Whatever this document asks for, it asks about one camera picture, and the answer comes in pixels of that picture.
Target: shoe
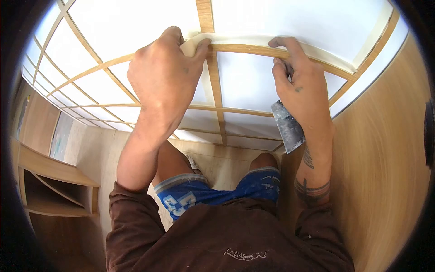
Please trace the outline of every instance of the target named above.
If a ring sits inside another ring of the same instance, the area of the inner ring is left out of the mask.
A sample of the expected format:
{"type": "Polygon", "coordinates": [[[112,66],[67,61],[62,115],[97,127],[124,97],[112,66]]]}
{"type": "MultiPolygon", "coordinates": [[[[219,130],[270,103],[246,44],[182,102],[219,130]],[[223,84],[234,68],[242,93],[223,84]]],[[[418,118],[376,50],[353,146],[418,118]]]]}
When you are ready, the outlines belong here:
{"type": "Polygon", "coordinates": [[[189,160],[189,163],[190,163],[192,169],[198,169],[198,170],[199,170],[199,167],[198,167],[198,165],[195,163],[195,161],[193,160],[193,158],[192,158],[191,156],[187,155],[187,154],[184,154],[184,155],[185,155],[186,158],[189,160]]]}

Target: hand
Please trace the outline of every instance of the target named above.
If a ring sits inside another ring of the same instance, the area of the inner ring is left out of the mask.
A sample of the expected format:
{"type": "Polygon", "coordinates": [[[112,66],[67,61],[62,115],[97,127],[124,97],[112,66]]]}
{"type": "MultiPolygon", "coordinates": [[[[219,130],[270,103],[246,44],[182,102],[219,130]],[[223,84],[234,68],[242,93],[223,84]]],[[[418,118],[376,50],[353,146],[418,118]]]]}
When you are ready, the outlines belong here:
{"type": "Polygon", "coordinates": [[[146,129],[166,138],[175,131],[195,94],[210,42],[202,40],[187,57],[180,48],[181,30],[173,26],[136,51],[127,78],[142,103],[138,124],[146,119],[146,129]]]}
{"type": "Polygon", "coordinates": [[[301,125],[310,148],[324,137],[332,141],[335,128],[323,67],[310,61],[293,37],[275,37],[269,46],[285,46],[290,53],[287,60],[274,59],[272,73],[282,104],[301,125]]]}

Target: putty knife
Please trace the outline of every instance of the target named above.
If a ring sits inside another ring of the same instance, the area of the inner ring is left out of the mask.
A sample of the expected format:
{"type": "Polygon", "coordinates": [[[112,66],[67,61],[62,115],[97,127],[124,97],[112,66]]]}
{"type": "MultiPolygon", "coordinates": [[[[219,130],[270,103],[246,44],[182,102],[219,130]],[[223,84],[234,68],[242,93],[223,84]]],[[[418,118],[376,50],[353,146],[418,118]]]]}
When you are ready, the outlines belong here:
{"type": "Polygon", "coordinates": [[[288,110],[281,103],[276,101],[271,106],[273,116],[281,134],[285,151],[288,153],[295,150],[299,145],[305,142],[304,131],[301,125],[293,118],[288,110]]]}

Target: knee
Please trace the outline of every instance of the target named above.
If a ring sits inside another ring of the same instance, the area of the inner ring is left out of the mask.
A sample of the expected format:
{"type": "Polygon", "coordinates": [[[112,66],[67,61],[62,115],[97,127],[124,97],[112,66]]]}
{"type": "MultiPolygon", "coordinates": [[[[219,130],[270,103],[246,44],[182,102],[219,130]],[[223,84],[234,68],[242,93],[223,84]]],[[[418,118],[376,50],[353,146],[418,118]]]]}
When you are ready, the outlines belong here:
{"type": "Polygon", "coordinates": [[[260,168],[260,167],[266,167],[266,166],[273,166],[278,168],[278,163],[276,162],[276,159],[272,154],[261,153],[258,157],[256,157],[251,162],[251,166],[249,167],[249,170],[260,168]]]}

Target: sweatshirt sleeve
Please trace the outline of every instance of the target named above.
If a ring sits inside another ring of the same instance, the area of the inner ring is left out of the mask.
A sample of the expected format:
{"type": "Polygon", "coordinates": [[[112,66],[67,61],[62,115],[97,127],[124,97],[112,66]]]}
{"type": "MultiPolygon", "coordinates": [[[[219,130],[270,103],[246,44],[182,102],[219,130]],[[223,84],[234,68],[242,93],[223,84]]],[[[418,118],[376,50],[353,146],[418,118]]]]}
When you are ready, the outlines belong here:
{"type": "Polygon", "coordinates": [[[354,271],[349,251],[327,203],[304,210],[296,222],[296,236],[308,244],[318,265],[326,271],[354,271]]]}
{"type": "Polygon", "coordinates": [[[109,195],[112,231],[106,237],[108,271],[130,271],[165,234],[158,205],[145,192],[130,192],[115,182],[109,195]]]}

